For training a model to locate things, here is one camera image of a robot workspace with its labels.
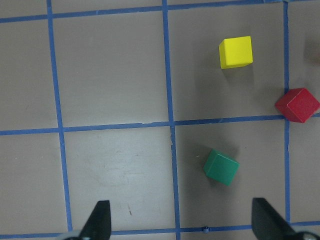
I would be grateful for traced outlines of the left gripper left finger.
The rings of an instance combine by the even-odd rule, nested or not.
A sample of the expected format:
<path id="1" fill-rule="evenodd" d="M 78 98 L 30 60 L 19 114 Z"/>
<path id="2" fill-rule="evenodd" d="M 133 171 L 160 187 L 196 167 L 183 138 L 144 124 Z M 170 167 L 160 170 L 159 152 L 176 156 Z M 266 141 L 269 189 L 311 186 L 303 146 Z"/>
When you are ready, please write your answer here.
<path id="1" fill-rule="evenodd" d="M 111 237 L 111 205 L 109 200 L 96 203 L 81 230 L 66 232 L 59 240 L 109 240 Z"/>

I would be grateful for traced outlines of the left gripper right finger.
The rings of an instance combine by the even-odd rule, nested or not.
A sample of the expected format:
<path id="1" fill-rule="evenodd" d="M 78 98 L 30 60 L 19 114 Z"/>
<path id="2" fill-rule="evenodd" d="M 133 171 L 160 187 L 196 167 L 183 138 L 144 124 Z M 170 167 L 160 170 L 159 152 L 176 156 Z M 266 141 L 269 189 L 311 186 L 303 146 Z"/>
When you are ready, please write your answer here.
<path id="1" fill-rule="evenodd" d="M 251 202 L 251 229 L 258 240 L 318 240 L 310 231 L 295 231 L 263 197 Z"/>

